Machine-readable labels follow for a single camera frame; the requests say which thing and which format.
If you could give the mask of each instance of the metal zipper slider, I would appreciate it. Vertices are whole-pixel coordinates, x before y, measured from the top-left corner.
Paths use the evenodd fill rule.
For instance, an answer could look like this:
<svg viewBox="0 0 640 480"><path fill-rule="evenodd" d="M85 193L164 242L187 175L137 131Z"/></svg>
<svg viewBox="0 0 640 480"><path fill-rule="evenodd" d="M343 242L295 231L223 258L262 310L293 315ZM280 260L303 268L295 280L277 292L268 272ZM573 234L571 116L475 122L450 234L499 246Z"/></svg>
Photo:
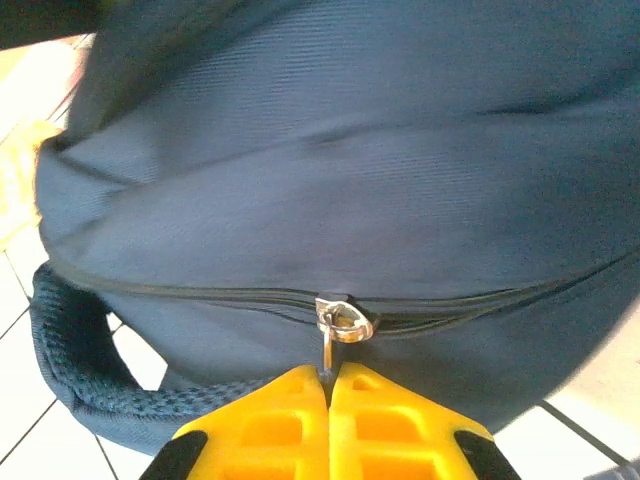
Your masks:
<svg viewBox="0 0 640 480"><path fill-rule="evenodd" d="M348 302L347 296L323 295L316 298L316 313L318 329L323 334L322 371L319 378L325 391L327 405L330 405L337 378L337 372L334 369L333 342L363 342L373 336L375 328L360 310Z"/></svg>

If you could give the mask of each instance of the white tile floor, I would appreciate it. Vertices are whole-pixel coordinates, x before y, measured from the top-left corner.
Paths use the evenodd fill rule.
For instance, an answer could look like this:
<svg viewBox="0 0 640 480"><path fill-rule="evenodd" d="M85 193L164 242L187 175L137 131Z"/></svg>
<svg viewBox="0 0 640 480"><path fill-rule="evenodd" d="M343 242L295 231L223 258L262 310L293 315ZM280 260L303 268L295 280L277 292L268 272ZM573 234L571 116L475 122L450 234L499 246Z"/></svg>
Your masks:
<svg viewBox="0 0 640 480"><path fill-rule="evenodd" d="M97 439L55 401L41 379L30 336L27 295L46 259L37 231L0 254L0 479L137 480L151 458ZM131 329L109 319L114 342L145 388L157 388L166 364ZM640 456L640 314L550 402L627 458ZM496 436L523 480L578 480L611 460L541 408Z"/></svg>

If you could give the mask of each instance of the grout line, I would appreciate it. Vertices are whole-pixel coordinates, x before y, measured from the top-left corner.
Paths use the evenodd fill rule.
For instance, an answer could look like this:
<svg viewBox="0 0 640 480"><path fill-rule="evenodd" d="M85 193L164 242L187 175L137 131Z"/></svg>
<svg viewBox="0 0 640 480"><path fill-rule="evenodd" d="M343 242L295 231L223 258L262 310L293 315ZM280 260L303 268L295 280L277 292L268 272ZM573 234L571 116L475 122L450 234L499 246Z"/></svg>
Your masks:
<svg viewBox="0 0 640 480"><path fill-rule="evenodd" d="M16 267L13 266L13 262L11 261L11 257L9 256L9 254L6 251L4 252L4 254L7 257L7 261L9 262L9 266L11 267L11 271L13 272L13 276L16 277L16 280L18 280L18 283L20 284L20 288L22 289L22 293L24 293L24 296L27 297L27 300L29 301L29 303L31 303L31 297L27 293L27 290L24 288L24 285L22 284L22 280L20 279L20 276L18 275L18 272L16 271Z"/></svg>
<svg viewBox="0 0 640 480"><path fill-rule="evenodd" d="M11 325L9 325L9 328L7 328L7 330L3 333L0 334L0 340L2 340L4 338L4 336L9 333L9 331L11 331L11 329L13 328L13 326L18 323L20 321L20 319L24 316L25 313L27 313L29 311L29 307L25 308L24 311L18 315L18 318L16 318L13 323Z"/></svg>
<svg viewBox="0 0 640 480"><path fill-rule="evenodd" d="M116 471L113 468L113 465L111 465L111 460L109 460L109 455L107 455L107 452L105 452L104 447L102 446L102 442L100 442L100 439L98 438L97 435L94 435L93 438L95 438L96 442L98 442L98 446L100 447L100 451L102 452L102 455L104 455L104 459L107 461L107 465L109 465L109 470L111 470L111 473L113 474L113 477L115 478L115 480L119 480L118 479L118 475L116 474Z"/></svg>
<svg viewBox="0 0 640 480"><path fill-rule="evenodd" d="M80 40L77 40L76 43L74 43L71 48L73 50L77 50L78 48L82 47L82 45L87 41L87 38L89 38L89 36L91 35L90 33L85 33L85 34L81 34L82 38Z"/></svg>
<svg viewBox="0 0 640 480"><path fill-rule="evenodd" d="M49 115L49 118L47 118L47 121L55 125L64 116L64 114L67 113L67 111L69 110L69 106L71 105L71 100L73 99L73 96L75 95L77 89L78 89L78 83L76 83L73 87L71 87L71 89L69 90L69 93L67 93L64 99L62 99L62 101L56 107L53 113Z"/></svg>
<svg viewBox="0 0 640 480"><path fill-rule="evenodd" d="M27 432L26 432L24 435L22 435L22 437L20 437L20 440L18 440L18 442L17 442L13 447L11 447L11 450L9 450L9 453L7 453L7 454L6 454L6 455L5 455L5 456L0 460L0 465L2 465L2 464L4 463L4 461L5 461L7 458L9 458L9 455L11 455L11 454L15 451L15 449L16 449L16 448L18 448L18 446L22 443L22 441L23 441L25 438L27 438L27 435L29 435L29 434L31 433L31 431L35 428L35 426L40 422L40 420L42 420L42 419L44 418L44 416L47 414L47 412L49 412L49 410L51 410L51 407L53 407L53 406L56 404L56 402L57 402L57 400L54 400L53 402L51 402L51 405L49 405L49 406L47 407L47 409L46 409L44 412L42 412L42 415L40 415L40 416L38 417L38 419L37 419L35 422L33 422L33 425L31 425L31 426L29 427L29 430L27 430Z"/></svg>
<svg viewBox="0 0 640 480"><path fill-rule="evenodd" d="M583 427L581 427L576 422L571 420L571 418L566 416L564 413L562 413L560 410L558 410L556 407L551 405L546 400L543 400L542 402L540 402L539 406L544 411L546 411L549 415L551 415L556 420L558 420L560 423L562 423L565 427L567 427L570 430L572 430L573 433L577 434L583 440L586 440L592 447L594 447L600 453L602 453L603 455L608 457L609 460L611 460L612 462L614 462L614 463L616 463L617 465L620 465L620 466L627 465L629 463L629 460L627 460L622 455L620 455L618 452L616 452L611 447L606 445L603 441L601 441L598 438L596 438L592 433L589 433Z"/></svg>

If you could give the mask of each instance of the fabric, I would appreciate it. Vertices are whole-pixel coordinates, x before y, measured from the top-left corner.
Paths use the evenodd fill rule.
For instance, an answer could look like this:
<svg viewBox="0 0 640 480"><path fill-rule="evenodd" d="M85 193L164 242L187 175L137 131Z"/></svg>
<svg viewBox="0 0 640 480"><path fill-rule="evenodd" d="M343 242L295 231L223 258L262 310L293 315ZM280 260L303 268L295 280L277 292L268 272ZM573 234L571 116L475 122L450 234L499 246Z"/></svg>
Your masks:
<svg viewBox="0 0 640 480"><path fill-rule="evenodd" d="M557 283L345 349L495 431L638 292L639 34L632 0L135 2L41 151L51 266L199 385L319 361L312 305L276 294L395 302L428 325L449 301ZM145 451L170 430L66 403Z"/></svg>
<svg viewBox="0 0 640 480"><path fill-rule="evenodd" d="M185 423L271 380L145 391L118 356L108 311L94 294L69 286L46 264L34 290L32 331L47 384L87 428L131 448L154 454Z"/></svg>

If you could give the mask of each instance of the blue fabric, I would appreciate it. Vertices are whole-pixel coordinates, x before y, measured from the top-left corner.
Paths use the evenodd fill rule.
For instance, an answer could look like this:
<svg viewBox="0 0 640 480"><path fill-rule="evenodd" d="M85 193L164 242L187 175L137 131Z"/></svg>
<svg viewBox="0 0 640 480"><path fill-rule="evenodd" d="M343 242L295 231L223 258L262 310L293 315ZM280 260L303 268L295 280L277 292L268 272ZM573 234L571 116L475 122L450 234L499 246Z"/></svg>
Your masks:
<svg viewBox="0 0 640 480"><path fill-rule="evenodd" d="M76 416L149 451L218 405L178 396L174 412L117 358L80 355L109 347L104 325L80 333L103 322L97 297L198 384L319 361L313 311L154 297L162 286L395 299L401 316L560 282L345 352L491 430L560 385L640 289L640 3L277 0L207 23L222 3L127 4L41 151L52 265L98 280L45 295L34 323ZM56 348L64 368L45 358Z"/></svg>
<svg viewBox="0 0 640 480"><path fill-rule="evenodd" d="M31 321L40 370L76 418L114 442L154 454L178 428L271 379L145 391L113 344L107 309L45 264L34 277Z"/></svg>

